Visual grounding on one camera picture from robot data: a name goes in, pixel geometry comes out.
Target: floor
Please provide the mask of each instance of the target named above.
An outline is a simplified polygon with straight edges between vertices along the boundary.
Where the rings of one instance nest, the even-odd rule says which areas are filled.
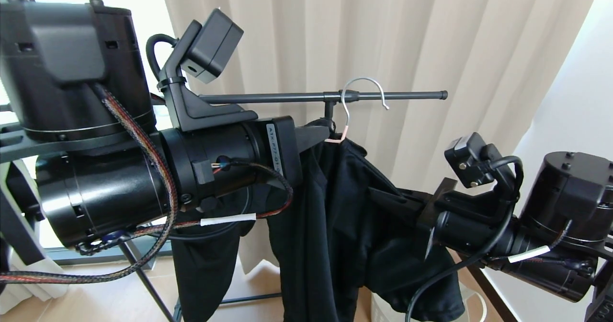
[[[69,274],[103,274],[125,267],[127,263],[101,265],[79,265],[64,267]],[[177,283],[174,266],[170,257],[156,261],[155,267],[147,271],[147,276],[158,291],[162,300],[172,312],[177,302]],[[468,270],[460,272],[460,281],[469,288],[479,291],[479,287]],[[237,269],[226,298],[238,298],[256,294],[277,293],[280,291],[278,269],[262,263],[248,276]],[[370,321],[370,292],[362,289],[355,313],[356,322]],[[481,303],[476,297],[469,299],[468,309],[472,316],[481,315]],[[120,322],[147,321],[165,322],[147,290],[136,275],[127,276],[108,283],[71,285],[68,292],[57,299],[46,302],[38,298],[22,301],[17,307],[0,316],[2,322]],[[281,298],[259,300],[239,304],[221,305],[210,322],[263,321],[281,322],[283,304]],[[488,302],[486,322],[502,322],[500,316]]]

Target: clothing rack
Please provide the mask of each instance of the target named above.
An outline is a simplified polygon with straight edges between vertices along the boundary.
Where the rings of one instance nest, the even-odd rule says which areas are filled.
[[[342,102],[342,91],[336,92],[321,92],[321,93],[259,93],[259,94],[222,94],[222,95],[199,95],[199,97],[210,104],[260,104],[260,103],[305,103],[305,102],[324,102],[324,118],[328,119],[333,124],[332,117],[334,112],[334,106],[337,103]],[[435,91],[435,92],[386,92],[385,98],[388,101],[398,101],[407,99],[447,99],[447,91]],[[345,103],[353,103],[358,101],[379,101],[381,99],[380,93],[346,90],[345,91]],[[136,261],[134,256],[129,257],[129,249],[127,246],[121,248],[126,254],[130,263]],[[182,318],[181,302],[178,299],[175,304],[174,314],[171,315],[166,305],[160,299],[157,291],[151,285],[147,276],[138,270],[136,272],[138,277],[142,281],[143,285],[149,291],[149,294],[158,304],[158,307],[166,316],[169,322],[180,322]],[[261,294],[258,296],[249,296],[241,298],[232,298],[222,300],[220,304],[232,304],[239,302],[250,302],[254,300],[270,299],[280,297],[281,293]]]

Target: metal hook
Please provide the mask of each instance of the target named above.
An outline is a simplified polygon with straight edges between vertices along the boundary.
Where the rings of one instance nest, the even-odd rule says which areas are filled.
[[[372,82],[373,84],[377,85],[377,88],[379,89],[379,92],[381,93],[381,104],[386,110],[389,110],[389,106],[387,106],[387,104],[385,103],[385,93],[383,92],[383,88],[381,87],[381,84],[379,84],[379,82],[377,82],[375,79],[368,78],[368,77],[359,77],[359,78],[354,78],[354,79],[351,79],[350,81],[347,81],[347,83],[343,87],[343,92],[341,92],[341,103],[343,104],[343,108],[347,116],[347,121],[345,122],[345,128],[343,130],[343,134],[339,140],[326,139],[325,140],[326,142],[341,143],[347,136],[347,130],[349,129],[350,113],[349,113],[349,109],[347,108],[347,103],[345,101],[345,94],[347,92],[347,88],[349,87],[349,85],[358,80],[368,80]]]

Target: hanger hook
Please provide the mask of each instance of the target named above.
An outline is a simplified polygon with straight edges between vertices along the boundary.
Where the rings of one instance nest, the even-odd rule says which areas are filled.
[[[351,79],[350,81],[347,81],[347,83],[343,87],[343,92],[341,93],[341,103],[343,103],[343,108],[345,110],[345,114],[347,115],[347,121],[345,122],[346,126],[349,125],[350,115],[349,115],[349,109],[347,108],[347,103],[345,102],[345,94],[347,92],[347,88],[349,87],[349,85],[358,80],[368,80],[372,82],[373,84],[377,85],[377,88],[379,89],[379,92],[381,93],[381,104],[386,110],[389,110],[389,106],[387,106],[387,104],[385,103],[385,93],[383,92],[383,88],[381,87],[381,84],[379,84],[378,81],[376,81],[373,78],[368,78],[368,77],[359,77],[359,78]]]

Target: black fabric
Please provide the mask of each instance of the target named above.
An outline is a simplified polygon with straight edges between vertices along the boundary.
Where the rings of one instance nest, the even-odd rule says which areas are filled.
[[[179,213],[177,222],[241,213],[246,193],[247,190],[243,189],[221,198],[217,207],[207,213],[197,210]],[[215,232],[227,225],[195,226],[177,230],[177,233],[188,235]],[[203,322],[215,313],[232,282],[239,238],[252,227],[253,222],[239,222],[230,231],[206,241],[171,241],[184,322]]]
[[[295,189],[294,202],[268,219],[285,322],[353,321],[358,289],[365,285],[396,311],[406,311],[416,289],[454,263],[442,247],[434,247],[425,262],[411,256],[407,226],[368,200],[368,187],[399,196],[401,191],[365,156],[349,140],[305,151],[304,183]],[[271,204],[283,201],[282,192],[272,191]],[[462,313],[453,274],[425,291],[412,317],[449,322]]]

